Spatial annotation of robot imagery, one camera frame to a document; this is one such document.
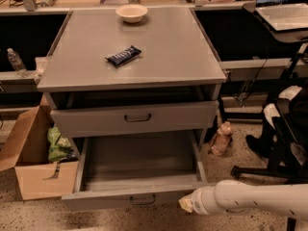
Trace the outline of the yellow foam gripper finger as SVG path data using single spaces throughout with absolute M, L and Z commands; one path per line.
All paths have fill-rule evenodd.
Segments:
M 191 197 L 189 195 L 184 196 L 178 200 L 180 207 L 188 212 L 191 213 L 193 211 L 193 206 L 191 202 Z

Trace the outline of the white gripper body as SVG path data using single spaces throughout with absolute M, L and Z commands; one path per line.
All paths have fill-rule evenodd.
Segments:
M 212 215 L 216 210 L 213 187 L 196 189 L 191 196 L 192 209 L 199 215 Z

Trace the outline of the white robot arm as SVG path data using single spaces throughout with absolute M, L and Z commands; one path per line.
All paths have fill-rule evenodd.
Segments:
M 223 180 L 204 186 L 178 200 L 188 213 L 199 215 L 245 215 L 254 209 L 279 216 L 308 220 L 308 185 L 253 186 Z

